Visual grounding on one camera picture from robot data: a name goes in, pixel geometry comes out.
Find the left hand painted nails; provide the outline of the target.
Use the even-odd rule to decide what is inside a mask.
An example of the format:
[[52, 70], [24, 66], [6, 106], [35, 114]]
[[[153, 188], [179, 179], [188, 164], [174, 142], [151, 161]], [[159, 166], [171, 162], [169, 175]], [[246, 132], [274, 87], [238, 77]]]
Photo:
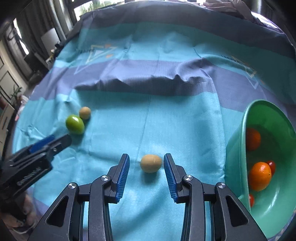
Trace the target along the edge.
[[20, 235], [29, 233], [38, 222], [32, 198], [27, 193], [1, 204], [1, 218], [10, 230]]

